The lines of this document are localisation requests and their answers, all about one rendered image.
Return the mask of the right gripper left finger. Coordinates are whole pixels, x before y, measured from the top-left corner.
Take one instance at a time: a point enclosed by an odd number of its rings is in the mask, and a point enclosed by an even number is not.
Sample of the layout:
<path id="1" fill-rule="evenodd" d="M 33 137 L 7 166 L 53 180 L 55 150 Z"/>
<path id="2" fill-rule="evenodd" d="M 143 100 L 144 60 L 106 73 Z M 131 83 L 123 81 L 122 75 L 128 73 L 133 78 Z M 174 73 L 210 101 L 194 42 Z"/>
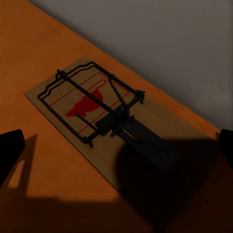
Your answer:
<path id="1" fill-rule="evenodd" d="M 0 187 L 25 149 L 22 130 L 0 134 Z"/>

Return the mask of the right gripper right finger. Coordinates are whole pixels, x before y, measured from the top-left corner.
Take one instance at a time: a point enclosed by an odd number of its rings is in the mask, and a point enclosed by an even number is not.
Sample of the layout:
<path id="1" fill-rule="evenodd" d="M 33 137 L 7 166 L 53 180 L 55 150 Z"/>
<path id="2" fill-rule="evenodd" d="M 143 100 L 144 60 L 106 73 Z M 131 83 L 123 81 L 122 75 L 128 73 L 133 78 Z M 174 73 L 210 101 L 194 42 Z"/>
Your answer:
<path id="1" fill-rule="evenodd" d="M 221 129 L 218 143 L 223 145 L 220 150 L 233 168 L 233 131 Z"/>

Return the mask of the mousetrap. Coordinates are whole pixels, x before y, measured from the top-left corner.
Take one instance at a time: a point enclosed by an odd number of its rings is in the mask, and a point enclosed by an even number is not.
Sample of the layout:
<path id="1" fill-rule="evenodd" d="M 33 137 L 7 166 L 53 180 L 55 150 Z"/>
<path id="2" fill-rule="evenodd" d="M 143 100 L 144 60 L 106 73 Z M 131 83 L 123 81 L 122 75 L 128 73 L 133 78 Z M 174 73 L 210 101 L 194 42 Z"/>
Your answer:
<path id="1" fill-rule="evenodd" d="M 223 147 L 86 57 L 24 94 L 156 233 Z"/>

